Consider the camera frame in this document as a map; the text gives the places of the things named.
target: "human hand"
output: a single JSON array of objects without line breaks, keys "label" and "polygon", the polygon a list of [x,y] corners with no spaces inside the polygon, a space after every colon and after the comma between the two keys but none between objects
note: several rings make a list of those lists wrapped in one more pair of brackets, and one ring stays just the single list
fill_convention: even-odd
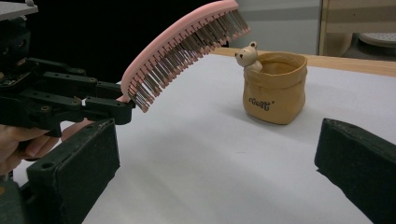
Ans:
[{"label": "human hand", "polygon": [[[37,128],[22,128],[0,124],[0,175],[7,175],[22,160],[41,158],[59,141],[59,138],[44,135],[48,131]],[[28,141],[25,150],[18,150],[20,142]]]}]

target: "hairbrush bristle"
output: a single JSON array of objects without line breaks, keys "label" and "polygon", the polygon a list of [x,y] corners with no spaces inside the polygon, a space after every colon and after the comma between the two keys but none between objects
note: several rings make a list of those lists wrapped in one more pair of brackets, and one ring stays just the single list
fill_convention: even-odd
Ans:
[{"label": "hairbrush bristle", "polygon": [[180,18],[155,38],[125,71],[121,89],[143,112],[162,89],[211,50],[250,31],[234,0],[210,3]]}]

